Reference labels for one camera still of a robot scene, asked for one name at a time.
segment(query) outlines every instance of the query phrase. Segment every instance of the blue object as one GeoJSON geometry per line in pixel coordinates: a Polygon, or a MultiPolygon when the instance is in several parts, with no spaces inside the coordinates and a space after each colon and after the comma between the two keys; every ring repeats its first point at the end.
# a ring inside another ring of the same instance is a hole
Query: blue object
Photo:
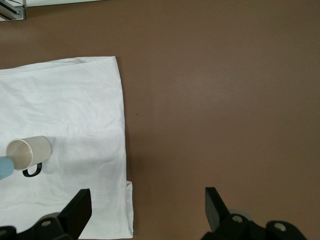
{"type": "Polygon", "coordinates": [[[15,170],[14,162],[7,156],[0,156],[0,180],[9,177],[15,170]]]}

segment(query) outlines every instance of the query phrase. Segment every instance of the black mug handle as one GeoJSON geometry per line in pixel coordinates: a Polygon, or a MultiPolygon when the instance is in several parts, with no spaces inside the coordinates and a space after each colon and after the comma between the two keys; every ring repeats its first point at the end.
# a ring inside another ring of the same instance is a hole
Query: black mug handle
{"type": "Polygon", "coordinates": [[[37,175],[41,172],[41,169],[42,169],[42,162],[40,162],[40,163],[38,163],[38,164],[36,165],[36,170],[35,170],[34,173],[29,174],[28,169],[23,170],[22,173],[23,173],[23,175],[24,175],[25,177],[31,178],[31,177],[37,176],[37,175]]]}

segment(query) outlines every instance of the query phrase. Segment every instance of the wrinkled fabric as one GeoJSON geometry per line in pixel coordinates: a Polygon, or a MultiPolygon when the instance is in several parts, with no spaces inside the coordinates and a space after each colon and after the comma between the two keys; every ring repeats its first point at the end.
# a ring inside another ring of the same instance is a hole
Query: wrinkled fabric
{"type": "MultiPolygon", "coordinates": [[[[0,226],[18,232],[90,189],[81,239],[133,236],[125,118],[115,57],[78,57],[0,70],[0,156],[12,139],[45,136],[52,154],[35,177],[0,180],[0,226]]],[[[29,169],[32,173],[36,166],[29,169]]]]}

